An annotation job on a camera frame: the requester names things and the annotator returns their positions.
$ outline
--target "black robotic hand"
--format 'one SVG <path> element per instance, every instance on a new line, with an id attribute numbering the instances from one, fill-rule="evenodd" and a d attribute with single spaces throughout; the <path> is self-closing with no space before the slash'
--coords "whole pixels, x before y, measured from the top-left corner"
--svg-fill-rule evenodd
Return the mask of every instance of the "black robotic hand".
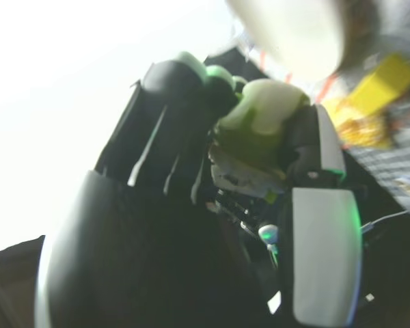
<path id="1" fill-rule="evenodd" d="M 153 65 L 55 235 L 36 327 L 269 327 L 236 237 L 205 209 L 208 132 L 236 81 L 189 54 Z"/>

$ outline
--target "wire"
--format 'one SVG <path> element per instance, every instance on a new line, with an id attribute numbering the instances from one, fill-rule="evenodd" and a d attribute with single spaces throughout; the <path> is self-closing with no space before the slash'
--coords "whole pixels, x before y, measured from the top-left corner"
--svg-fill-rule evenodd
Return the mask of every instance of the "wire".
<path id="1" fill-rule="evenodd" d="M 380 217 L 379 219 L 376 219 L 375 221 L 368 222 L 367 224 L 365 224 L 365 225 L 363 225 L 363 226 L 361 227 L 361 233 L 362 233 L 362 234 L 365 234 L 365 233 L 367 233 L 368 231 L 371 231 L 373 228 L 375 228 L 375 225 L 376 225 L 376 224 L 378 224 L 378 223 L 380 223 L 380 222 L 382 222 L 382 221 L 384 221 L 384 220 L 386 220 L 386 219 L 390 219 L 391 217 L 398 217 L 398 216 L 400 216 L 400 215 L 407 214 L 408 212 L 409 212 L 408 210 L 404 210 L 404 211 L 402 211 L 402 212 L 398 212 L 398 213 L 395 213 L 395 214 L 386 215 L 385 217 Z"/>

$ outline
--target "white cable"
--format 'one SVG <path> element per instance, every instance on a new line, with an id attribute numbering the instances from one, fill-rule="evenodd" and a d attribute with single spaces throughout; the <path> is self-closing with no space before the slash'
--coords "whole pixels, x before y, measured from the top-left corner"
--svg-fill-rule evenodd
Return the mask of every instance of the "white cable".
<path id="1" fill-rule="evenodd" d="M 391 217 L 397 217 L 399 215 L 406 214 L 408 212 L 409 212 L 408 210 L 404 210 L 402 212 L 386 215 L 385 217 L 380 217 L 379 219 L 376 219 L 375 221 L 368 222 L 367 224 L 365 224 L 361 227 L 361 233 L 365 234 L 366 232 L 371 231 L 377 223 L 380 223 L 380 222 L 382 222 L 386 219 L 390 219 Z"/>

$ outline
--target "robotic hand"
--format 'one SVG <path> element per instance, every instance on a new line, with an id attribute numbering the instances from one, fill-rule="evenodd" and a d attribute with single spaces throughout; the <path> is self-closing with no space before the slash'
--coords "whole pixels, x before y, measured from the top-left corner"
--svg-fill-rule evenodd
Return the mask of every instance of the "robotic hand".
<path id="1" fill-rule="evenodd" d="M 245 84 L 188 53 L 136 83 L 46 238 L 36 327 L 274 327 L 233 229 L 206 209 L 218 188 L 283 200 L 269 225 L 294 323 L 351 322 L 360 226 L 332 124 L 294 87 Z"/>

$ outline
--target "white background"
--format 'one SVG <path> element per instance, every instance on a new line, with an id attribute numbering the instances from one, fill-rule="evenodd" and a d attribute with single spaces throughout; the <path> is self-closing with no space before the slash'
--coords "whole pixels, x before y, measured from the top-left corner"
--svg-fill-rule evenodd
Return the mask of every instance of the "white background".
<path id="1" fill-rule="evenodd" d="M 64 215 L 151 61 L 229 36 L 220 0 L 1 0 L 0 249 Z"/>

